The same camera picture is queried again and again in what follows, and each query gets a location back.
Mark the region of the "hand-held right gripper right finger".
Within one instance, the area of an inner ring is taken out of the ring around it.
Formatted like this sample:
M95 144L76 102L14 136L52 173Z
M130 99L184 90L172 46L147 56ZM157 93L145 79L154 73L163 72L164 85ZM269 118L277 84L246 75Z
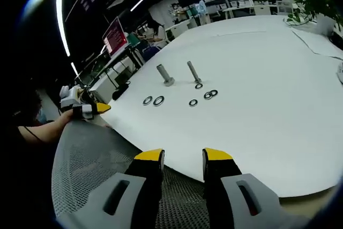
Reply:
M243 174L224 151L203 149L203 179L211 228L304 228L309 221L288 213L273 190Z

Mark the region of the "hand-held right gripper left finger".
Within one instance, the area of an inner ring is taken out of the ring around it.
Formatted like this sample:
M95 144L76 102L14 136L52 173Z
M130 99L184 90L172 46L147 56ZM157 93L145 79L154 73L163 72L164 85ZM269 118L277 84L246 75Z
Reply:
M57 219L62 228L154 228L162 195L165 152L136 155L124 173L92 190L86 204Z

